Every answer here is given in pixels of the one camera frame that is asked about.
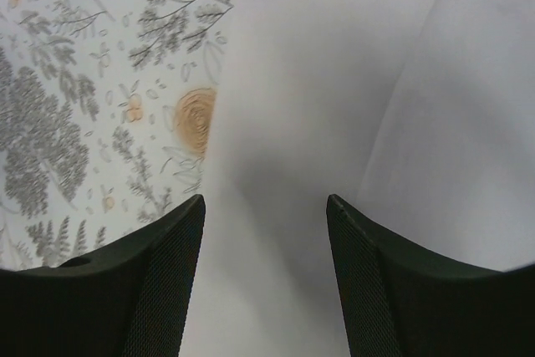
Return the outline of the white t shirt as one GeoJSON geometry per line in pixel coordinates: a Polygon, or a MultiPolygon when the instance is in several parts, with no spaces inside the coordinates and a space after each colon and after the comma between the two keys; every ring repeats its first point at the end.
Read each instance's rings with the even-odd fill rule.
{"type": "Polygon", "coordinates": [[[325,217],[534,260],[534,0],[237,0],[183,356],[345,356],[325,217]]]}

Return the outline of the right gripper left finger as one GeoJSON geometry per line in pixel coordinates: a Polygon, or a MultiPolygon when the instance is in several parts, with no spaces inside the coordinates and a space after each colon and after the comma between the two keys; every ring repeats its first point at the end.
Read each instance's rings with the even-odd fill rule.
{"type": "Polygon", "coordinates": [[[55,268],[2,271],[2,355],[178,355],[205,214],[194,195],[55,268]]]}

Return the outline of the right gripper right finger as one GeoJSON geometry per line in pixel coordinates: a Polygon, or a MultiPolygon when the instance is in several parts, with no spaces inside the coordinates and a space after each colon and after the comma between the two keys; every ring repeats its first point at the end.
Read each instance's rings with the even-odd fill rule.
{"type": "Polygon", "coordinates": [[[499,272],[458,262],[337,195],[326,216],[353,356],[533,355],[533,266],[499,272]]]}

